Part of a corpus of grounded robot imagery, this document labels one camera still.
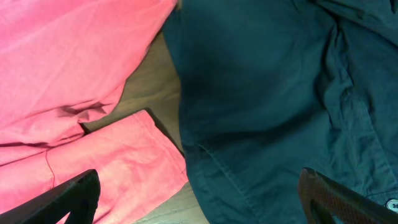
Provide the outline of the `red soccer t-shirt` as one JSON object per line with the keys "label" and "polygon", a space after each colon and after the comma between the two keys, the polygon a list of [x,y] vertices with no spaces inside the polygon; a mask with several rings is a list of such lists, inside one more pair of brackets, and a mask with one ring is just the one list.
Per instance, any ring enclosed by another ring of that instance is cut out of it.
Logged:
{"label": "red soccer t-shirt", "polygon": [[95,223],[133,223],[187,183],[181,153],[148,112],[82,128],[116,107],[175,4],[1,2],[2,212],[95,169]]}

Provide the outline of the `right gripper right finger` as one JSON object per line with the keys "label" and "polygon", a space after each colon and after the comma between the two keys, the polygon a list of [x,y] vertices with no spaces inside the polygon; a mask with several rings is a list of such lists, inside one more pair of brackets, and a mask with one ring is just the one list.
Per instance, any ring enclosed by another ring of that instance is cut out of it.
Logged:
{"label": "right gripper right finger", "polygon": [[334,217],[343,223],[397,223],[397,212],[308,167],[302,169],[298,194],[311,224],[334,223]]}

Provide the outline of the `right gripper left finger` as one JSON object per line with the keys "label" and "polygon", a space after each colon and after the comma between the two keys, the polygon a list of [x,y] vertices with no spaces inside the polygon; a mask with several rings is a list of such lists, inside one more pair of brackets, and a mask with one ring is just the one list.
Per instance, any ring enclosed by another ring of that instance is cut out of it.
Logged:
{"label": "right gripper left finger", "polygon": [[3,224],[92,224],[101,187],[98,173],[87,170],[32,200],[1,214]]}

